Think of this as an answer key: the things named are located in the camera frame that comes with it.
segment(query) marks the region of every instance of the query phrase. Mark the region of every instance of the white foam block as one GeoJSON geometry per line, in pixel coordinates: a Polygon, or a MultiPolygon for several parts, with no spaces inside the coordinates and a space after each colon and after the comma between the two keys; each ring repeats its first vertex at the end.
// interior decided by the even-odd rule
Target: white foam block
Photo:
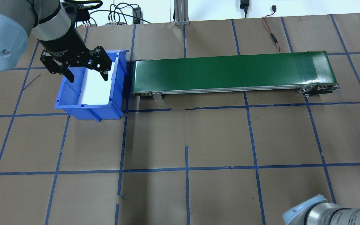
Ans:
{"type": "Polygon", "coordinates": [[[114,67],[115,62],[113,61],[112,67],[108,71],[107,81],[104,81],[98,71],[86,68],[77,104],[108,104],[114,67]]]}

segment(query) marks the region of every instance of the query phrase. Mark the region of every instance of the white wall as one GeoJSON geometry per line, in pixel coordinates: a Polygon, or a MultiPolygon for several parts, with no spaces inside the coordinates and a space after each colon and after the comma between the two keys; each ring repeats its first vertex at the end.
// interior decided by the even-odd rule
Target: white wall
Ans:
{"type": "MultiPolygon", "coordinates": [[[[109,9],[113,0],[103,0],[100,9],[109,9]]],[[[141,6],[144,19],[151,23],[167,23],[172,21],[173,0],[125,0],[141,6]]],[[[244,18],[244,10],[239,9],[240,0],[188,0],[190,20],[224,20],[244,18]]],[[[277,6],[275,17],[360,13],[360,0],[250,0],[248,18],[259,18],[270,14],[272,5],[277,6]]],[[[123,13],[132,15],[130,8],[123,13]]],[[[108,12],[97,12],[92,17],[99,26],[106,24],[108,12]]]]}

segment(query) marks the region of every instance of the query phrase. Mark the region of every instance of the red wire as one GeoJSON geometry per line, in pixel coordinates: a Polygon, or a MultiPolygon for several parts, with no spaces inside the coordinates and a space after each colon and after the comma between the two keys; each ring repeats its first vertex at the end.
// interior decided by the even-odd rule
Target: red wire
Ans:
{"type": "MultiPolygon", "coordinates": [[[[272,31],[270,30],[270,27],[269,27],[269,24],[268,22],[266,21],[266,17],[270,17],[270,16],[273,16],[275,12],[273,12],[272,14],[269,14],[269,15],[266,15],[265,17],[262,17],[263,21],[265,21],[265,24],[267,26],[267,29],[269,31],[269,34],[272,33],[272,31]]],[[[277,46],[279,47],[279,53],[280,53],[280,50],[284,53],[284,50],[280,47],[280,44],[279,43],[276,43],[277,46]]]]}

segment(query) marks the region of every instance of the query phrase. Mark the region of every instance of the green conveyor belt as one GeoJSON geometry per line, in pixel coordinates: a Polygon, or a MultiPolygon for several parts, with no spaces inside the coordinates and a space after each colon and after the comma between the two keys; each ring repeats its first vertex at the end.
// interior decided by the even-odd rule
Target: green conveyor belt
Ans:
{"type": "Polygon", "coordinates": [[[204,93],[336,85],[326,52],[134,62],[132,94],[204,93]]]}

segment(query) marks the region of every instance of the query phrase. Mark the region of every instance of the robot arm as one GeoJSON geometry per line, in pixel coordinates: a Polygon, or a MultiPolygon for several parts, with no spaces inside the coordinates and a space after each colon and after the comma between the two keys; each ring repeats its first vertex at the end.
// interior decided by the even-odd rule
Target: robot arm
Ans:
{"type": "Polygon", "coordinates": [[[74,24],[59,0],[0,0],[0,71],[17,64],[33,33],[46,49],[40,60],[50,73],[73,82],[68,67],[86,67],[107,81],[111,59],[101,46],[89,50],[74,24]]]}

